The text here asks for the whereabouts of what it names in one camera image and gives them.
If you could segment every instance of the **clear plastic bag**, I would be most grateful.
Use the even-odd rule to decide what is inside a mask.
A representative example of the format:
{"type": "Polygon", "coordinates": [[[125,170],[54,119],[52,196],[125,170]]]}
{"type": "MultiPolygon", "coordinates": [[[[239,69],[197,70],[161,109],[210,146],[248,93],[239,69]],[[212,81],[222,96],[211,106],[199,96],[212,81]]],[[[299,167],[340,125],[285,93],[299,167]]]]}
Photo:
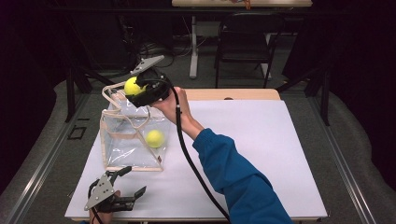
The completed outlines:
{"type": "Polygon", "coordinates": [[[154,107],[131,104],[125,98],[124,84],[102,91],[110,102],[100,119],[104,165],[107,170],[132,166],[133,171],[162,171],[170,121],[154,107]]]}

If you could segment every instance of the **black chair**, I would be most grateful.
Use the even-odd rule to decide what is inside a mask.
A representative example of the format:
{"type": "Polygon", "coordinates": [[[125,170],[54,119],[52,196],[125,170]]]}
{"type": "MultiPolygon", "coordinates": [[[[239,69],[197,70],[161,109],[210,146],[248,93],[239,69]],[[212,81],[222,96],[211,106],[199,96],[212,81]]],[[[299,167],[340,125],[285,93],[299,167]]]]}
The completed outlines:
{"type": "Polygon", "coordinates": [[[276,14],[264,12],[237,12],[227,16],[219,26],[219,43],[216,52],[216,88],[219,86],[219,64],[224,63],[267,63],[263,75],[265,88],[276,48],[285,21],[276,14]],[[273,34],[269,43],[266,35],[273,34]]]}

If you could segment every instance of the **blue jacket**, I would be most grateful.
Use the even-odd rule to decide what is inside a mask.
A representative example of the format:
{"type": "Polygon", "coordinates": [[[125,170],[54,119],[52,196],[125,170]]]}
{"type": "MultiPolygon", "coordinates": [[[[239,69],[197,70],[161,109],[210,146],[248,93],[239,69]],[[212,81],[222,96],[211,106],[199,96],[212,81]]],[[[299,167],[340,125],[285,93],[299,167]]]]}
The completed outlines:
{"type": "Polygon", "coordinates": [[[292,223],[270,181],[237,152],[232,138],[204,129],[192,146],[213,189],[224,194],[233,224],[292,223]]]}

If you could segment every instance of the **tennis ball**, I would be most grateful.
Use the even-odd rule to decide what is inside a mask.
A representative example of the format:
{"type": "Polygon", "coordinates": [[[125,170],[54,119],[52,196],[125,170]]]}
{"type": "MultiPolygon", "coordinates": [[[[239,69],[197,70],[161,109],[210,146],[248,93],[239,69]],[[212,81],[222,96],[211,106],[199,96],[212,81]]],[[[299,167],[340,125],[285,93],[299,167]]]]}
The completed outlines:
{"type": "Polygon", "coordinates": [[[149,147],[160,147],[165,142],[165,136],[159,130],[151,130],[146,135],[146,142],[149,147]]]}
{"type": "Polygon", "coordinates": [[[124,91],[126,95],[137,95],[142,91],[145,91],[146,86],[144,86],[143,88],[140,88],[137,84],[136,84],[136,77],[131,77],[129,78],[124,85],[124,91]]]}

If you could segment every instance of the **white tabletop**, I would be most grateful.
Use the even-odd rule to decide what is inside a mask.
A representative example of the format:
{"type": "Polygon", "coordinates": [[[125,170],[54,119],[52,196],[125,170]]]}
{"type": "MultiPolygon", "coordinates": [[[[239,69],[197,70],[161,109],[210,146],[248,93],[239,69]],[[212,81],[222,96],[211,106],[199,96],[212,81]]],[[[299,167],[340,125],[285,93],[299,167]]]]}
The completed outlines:
{"type": "MultiPolygon", "coordinates": [[[[231,136],[238,151],[261,170],[273,184],[286,211],[294,220],[317,219],[327,213],[307,164],[303,149],[283,101],[231,100],[191,101],[193,115],[215,133],[231,136]]],[[[221,212],[209,200],[184,158],[171,128],[163,172],[131,172],[118,177],[114,189],[121,196],[132,196],[147,186],[134,210],[118,212],[119,220],[219,220],[221,212]]],[[[208,183],[192,141],[185,135],[186,146],[195,165],[215,198],[226,208],[224,197],[208,183]]],[[[89,185],[105,172],[100,138],[96,138],[81,179],[65,213],[74,220],[87,219],[84,211],[89,185]]]]}
{"type": "MultiPolygon", "coordinates": [[[[311,0],[250,0],[254,7],[311,7],[311,0]]],[[[173,0],[174,7],[245,7],[244,2],[230,0],[173,0]]]]}

